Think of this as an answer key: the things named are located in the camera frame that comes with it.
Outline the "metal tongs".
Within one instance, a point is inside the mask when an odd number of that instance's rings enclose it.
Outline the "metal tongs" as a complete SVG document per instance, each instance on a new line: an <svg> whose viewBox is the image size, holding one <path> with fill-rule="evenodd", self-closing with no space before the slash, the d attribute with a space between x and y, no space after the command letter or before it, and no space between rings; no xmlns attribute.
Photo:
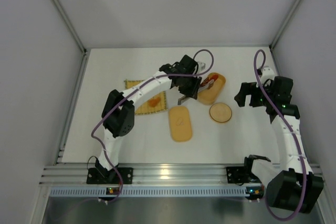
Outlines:
<svg viewBox="0 0 336 224"><path fill-rule="evenodd" d="M188 99L190 98L193 98L193 99L197 99L197 96L200 92L204 91L204 90L209 90L213 85L214 85L214 82L215 81L212 81L210 83L205 83L205 81L203 81L199 87L198 87L198 90L196 92L196 95L193 95L193 96L182 96L181 98L178 99L178 102L177 102L177 105L182 105L185 101L187 101Z"/></svg>

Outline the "beige oblong lunch box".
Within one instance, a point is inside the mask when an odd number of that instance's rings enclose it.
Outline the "beige oblong lunch box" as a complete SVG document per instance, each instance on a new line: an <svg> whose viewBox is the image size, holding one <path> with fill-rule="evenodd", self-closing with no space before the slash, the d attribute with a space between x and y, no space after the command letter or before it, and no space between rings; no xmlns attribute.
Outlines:
<svg viewBox="0 0 336 224"><path fill-rule="evenodd" d="M207 77L214 74L218 75L218 79L214 82L214 85L209 90L204 90L198 94L198 102L204 105L212 105L215 103L226 84L226 78L217 72L212 72Z"/></svg>

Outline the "red sausage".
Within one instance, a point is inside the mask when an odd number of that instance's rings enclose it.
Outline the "red sausage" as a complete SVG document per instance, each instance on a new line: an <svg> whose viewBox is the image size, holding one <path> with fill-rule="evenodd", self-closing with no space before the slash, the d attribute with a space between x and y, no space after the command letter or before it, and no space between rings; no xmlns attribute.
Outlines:
<svg viewBox="0 0 336 224"><path fill-rule="evenodd" d="M218 79L218 75L217 74L214 74L212 76L209 76L205 79L205 83L210 83L212 81L216 81Z"/></svg>

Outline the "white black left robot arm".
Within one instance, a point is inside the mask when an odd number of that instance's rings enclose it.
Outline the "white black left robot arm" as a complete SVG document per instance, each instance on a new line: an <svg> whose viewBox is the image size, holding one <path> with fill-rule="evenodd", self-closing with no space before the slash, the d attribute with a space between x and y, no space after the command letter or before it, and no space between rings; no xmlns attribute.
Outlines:
<svg viewBox="0 0 336 224"><path fill-rule="evenodd" d="M172 88L177 88L186 98L197 99L201 76L206 72L205 63L184 55L180 61L160 66L154 75L139 84L109 93L101 120L91 131L91 137L101 145L94 164L99 181L107 184L121 177L118 170L121 143L134 127L136 110L155 95Z"/></svg>

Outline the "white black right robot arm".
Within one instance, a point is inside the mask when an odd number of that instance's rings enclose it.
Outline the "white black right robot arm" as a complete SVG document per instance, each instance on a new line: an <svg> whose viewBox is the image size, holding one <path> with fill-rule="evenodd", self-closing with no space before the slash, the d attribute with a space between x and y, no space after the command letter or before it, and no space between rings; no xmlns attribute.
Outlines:
<svg viewBox="0 0 336 224"><path fill-rule="evenodd" d="M234 97L243 107L251 96L250 106L264 106L274 130L280 169L275 170L267 157L249 155L245 159L247 174L257 177L266 187L266 203L269 207L299 211L312 211L323 188L323 179L314 175L307 162L300 136L300 113L291 104L293 80L276 76L266 79L264 86L256 82L243 82Z"/></svg>

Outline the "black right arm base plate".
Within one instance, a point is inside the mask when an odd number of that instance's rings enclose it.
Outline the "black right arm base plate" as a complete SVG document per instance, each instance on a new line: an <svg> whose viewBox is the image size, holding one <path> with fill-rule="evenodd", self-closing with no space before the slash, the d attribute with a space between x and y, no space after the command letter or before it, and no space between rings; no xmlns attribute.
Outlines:
<svg viewBox="0 0 336 224"><path fill-rule="evenodd" d="M250 172L245 166L230 166L226 167L227 182L242 186L243 184L250 183L253 179Z"/></svg>

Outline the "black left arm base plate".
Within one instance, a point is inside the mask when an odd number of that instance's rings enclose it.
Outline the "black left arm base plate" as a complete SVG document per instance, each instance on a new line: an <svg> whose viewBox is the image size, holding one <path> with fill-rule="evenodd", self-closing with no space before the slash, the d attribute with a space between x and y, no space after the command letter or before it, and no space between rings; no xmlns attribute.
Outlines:
<svg viewBox="0 0 336 224"><path fill-rule="evenodd" d="M121 167L117 168L117 171L121 175L124 184L132 184L133 168ZM93 167L88 170L86 183L92 185L120 184L121 179L114 169L107 171L106 169L97 169L96 167Z"/></svg>

